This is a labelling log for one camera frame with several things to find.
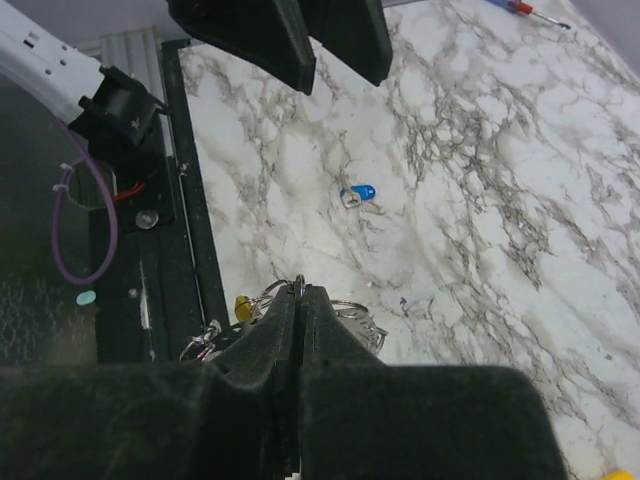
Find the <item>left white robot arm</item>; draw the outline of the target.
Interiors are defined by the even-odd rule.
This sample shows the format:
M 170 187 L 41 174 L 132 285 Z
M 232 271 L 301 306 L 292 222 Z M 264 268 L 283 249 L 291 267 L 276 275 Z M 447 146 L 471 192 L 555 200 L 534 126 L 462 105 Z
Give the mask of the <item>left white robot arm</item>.
M 190 37 L 243 59 L 310 94 L 311 42 L 373 85 L 393 52 L 378 1 L 170 1 L 172 20 Z M 8 2 L 1 4 L 1 72 L 88 142 L 90 155 L 131 177 L 156 168 L 149 130 L 164 104 L 138 80 L 104 66 L 50 34 Z

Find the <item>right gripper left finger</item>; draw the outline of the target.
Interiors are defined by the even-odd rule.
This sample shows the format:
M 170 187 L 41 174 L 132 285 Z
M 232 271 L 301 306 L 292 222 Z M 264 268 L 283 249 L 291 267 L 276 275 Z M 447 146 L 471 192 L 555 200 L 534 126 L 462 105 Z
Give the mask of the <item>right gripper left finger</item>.
M 293 334 L 282 288 L 204 363 L 1 372 L 5 479 L 281 479 L 300 464 Z

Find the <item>blue tag key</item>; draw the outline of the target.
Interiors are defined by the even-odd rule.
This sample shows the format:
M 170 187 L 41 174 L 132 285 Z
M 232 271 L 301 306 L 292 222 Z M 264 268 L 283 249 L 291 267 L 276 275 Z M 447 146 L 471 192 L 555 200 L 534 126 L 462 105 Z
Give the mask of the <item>blue tag key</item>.
M 363 202 L 368 202 L 376 197 L 376 189 L 369 184 L 360 184 L 342 188 L 340 198 L 343 206 L 347 209 L 360 206 Z

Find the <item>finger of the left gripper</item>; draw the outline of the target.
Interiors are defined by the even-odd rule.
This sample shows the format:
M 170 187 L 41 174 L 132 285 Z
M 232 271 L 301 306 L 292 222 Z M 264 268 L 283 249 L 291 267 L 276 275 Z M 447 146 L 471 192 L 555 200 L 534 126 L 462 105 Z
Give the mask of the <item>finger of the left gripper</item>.
M 379 0 L 301 1 L 310 35 L 374 86 L 388 78 L 393 50 Z
M 168 10 L 191 37 L 263 69 L 299 92 L 312 92 L 316 57 L 297 1 L 174 0 Z

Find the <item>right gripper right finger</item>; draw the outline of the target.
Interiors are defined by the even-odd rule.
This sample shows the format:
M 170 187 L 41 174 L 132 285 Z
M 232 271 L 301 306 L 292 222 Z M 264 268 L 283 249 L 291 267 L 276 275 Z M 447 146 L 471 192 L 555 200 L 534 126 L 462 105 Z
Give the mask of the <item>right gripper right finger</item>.
M 542 399 L 503 366 L 388 366 L 308 287 L 299 445 L 306 479 L 563 479 Z

